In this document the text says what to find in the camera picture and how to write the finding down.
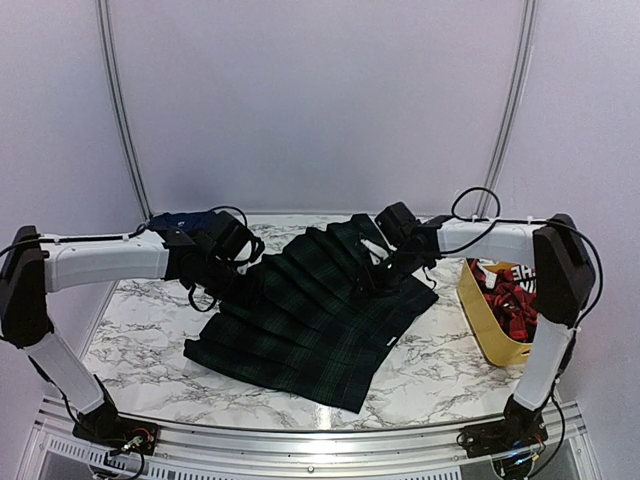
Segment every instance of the white backdrop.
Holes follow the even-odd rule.
[[[156,211],[449,209],[482,183],[523,2],[111,2]]]
[[[605,479],[638,478],[640,3],[546,1],[499,184],[505,215],[570,213],[599,247],[605,294],[560,384]]]
[[[94,2],[1,1],[0,248],[21,225],[42,232],[130,231],[141,220],[120,146]],[[105,285],[50,295],[56,328],[78,349]],[[15,472],[44,381],[0,342],[0,477]]]

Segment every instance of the vertical metal rail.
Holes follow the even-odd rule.
[[[111,103],[116,116],[116,125],[122,142],[125,160],[129,170],[129,176],[133,183],[133,189],[138,202],[138,207],[145,220],[151,217],[151,207],[149,199],[142,181],[140,173],[140,165],[138,156],[133,143],[127,112],[124,107],[124,98],[122,96],[122,88],[120,86],[120,75],[118,73],[118,63],[116,61],[115,44],[113,41],[113,27],[111,24],[111,13],[107,0],[96,0],[98,10],[98,26],[100,29],[100,40],[102,43],[102,55],[104,58],[105,69],[107,71],[107,82],[109,93],[111,95]]]
[[[522,25],[520,27],[520,39],[518,41],[518,51],[516,53],[516,61],[513,66],[507,104],[505,105],[500,131],[498,133],[498,138],[496,139],[491,163],[484,181],[484,186],[491,190],[495,190],[498,184],[500,171],[502,170],[507,153],[507,147],[509,146],[511,130],[522,98],[522,92],[524,91],[533,46],[536,14],[537,0],[525,0],[522,12]],[[488,194],[482,193],[478,200],[478,205],[476,206],[477,215],[485,216],[487,214],[490,200],[491,197]]]

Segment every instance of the yellow basket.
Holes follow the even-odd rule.
[[[511,263],[483,265],[490,272],[513,267]],[[458,282],[458,297],[467,320],[478,339],[480,348],[489,363],[498,367],[526,363],[531,351],[530,343],[520,343],[509,338],[500,328],[498,321],[487,304],[476,279],[465,261]]]

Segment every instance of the dark green plaid fabric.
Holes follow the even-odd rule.
[[[185,356],[224,375],[360,411],[371,379],[398,338],[438,296],[409,278],[400,291],[353,298],[370,263],[360,239],[384,244],[367,215],[308,228],[247,275],[263,279],[256,305],[225,301]]]

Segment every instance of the white marble surface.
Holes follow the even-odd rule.
[[[338,216],[250,216],[267,253],[307,226]],[[456,294],[460,262],[430,276],[440,300],[416,319],[373,378],[359,414],[265,390],[208,370],[182,355],[213,312],[198,313],[177,282],[122,281],[84,359],[129,413],[187,423],[264,429],[375,429],[502,411],[522,367],[483,358]]]

